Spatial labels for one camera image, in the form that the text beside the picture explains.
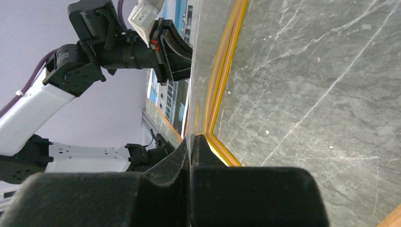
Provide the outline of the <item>clear acrylic glazing sheet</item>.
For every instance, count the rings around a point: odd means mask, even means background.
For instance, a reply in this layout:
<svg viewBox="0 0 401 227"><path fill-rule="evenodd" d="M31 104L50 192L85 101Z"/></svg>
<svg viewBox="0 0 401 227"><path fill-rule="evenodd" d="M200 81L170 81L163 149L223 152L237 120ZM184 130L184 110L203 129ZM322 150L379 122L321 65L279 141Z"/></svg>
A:
<svg viewBox="0 0 401 227"><path fill-rule="evenodd" d="M209 106L207 95L209 88L213 87L209 84L213 63L234 5L234 0L201 0L197 6L186 138L203 133L203 121Z"/></svg>

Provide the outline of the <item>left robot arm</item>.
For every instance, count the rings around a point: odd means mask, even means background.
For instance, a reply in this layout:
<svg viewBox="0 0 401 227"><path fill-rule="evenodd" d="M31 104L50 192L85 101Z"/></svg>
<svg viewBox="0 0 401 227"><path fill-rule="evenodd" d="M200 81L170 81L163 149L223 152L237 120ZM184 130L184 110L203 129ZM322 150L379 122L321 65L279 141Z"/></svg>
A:
<svg viewBox="0 0 401 227"><path fill-rule="evenodd" d="M174 22L158 18L161 0L140 0L127 28L122 1L80 0L68 6L78 36L75 44L50 51L30 80L0 112L0 179L21 184L35 173L143 172L167 157L173 146L156 135L157 146L127 144L116 148L71 146L36 134L63 106L80 97L103 70L153 69L157 82L188 79L192 48Z"/></svg>

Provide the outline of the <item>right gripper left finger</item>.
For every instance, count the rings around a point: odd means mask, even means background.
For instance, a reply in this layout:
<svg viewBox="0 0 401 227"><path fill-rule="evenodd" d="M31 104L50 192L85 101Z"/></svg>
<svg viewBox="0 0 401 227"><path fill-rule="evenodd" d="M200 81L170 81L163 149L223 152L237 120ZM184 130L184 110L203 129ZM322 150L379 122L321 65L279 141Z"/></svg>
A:
<svg viewBox="0 0 401 227"><path fill-rule="evenodd" d="M149 170L28 177L3 227L188 227L186 141Z"/></svg>

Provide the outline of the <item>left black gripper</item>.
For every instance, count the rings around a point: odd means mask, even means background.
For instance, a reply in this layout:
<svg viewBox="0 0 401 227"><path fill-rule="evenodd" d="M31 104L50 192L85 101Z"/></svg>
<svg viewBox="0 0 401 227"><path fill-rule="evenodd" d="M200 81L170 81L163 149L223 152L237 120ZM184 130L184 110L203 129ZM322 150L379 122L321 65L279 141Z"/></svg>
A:
<svg viewBox="0 0 401 227"><path fill-rule="evenodd" d="M137 32L123 28L111 0L80 0L67 11L84 63L107 70L154 69L160 84L190 77L192 48L171 19L157 21L162 48L154 54Z"/></svg>

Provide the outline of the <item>yellow wooden picture frame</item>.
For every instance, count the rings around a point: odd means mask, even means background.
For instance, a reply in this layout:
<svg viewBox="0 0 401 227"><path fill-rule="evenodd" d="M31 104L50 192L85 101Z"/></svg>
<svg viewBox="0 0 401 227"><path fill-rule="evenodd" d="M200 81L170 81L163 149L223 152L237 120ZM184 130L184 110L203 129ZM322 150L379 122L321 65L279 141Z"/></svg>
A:
<svg viewBox="0 0 401 227"><path fill-rule="evenodd" d="M246 0L236 0L228 16L212 63L203 110L202 130L199 132L206 137L207 147L211 148L213 154L227 166L241 166L241 164L214 135L213 131L247 3Z"/></svg>

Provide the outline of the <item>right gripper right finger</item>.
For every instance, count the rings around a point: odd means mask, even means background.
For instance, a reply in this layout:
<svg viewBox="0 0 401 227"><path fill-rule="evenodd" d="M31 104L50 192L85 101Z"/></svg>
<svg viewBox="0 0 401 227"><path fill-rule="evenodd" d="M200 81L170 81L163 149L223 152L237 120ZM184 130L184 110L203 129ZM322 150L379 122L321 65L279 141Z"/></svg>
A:
<svg viewBox="0 0 401 227"><path fill-rule="evenodd" d="M204 135L190 137L194 227L327 227L315 179L299 167L228 167Z"/></svg>

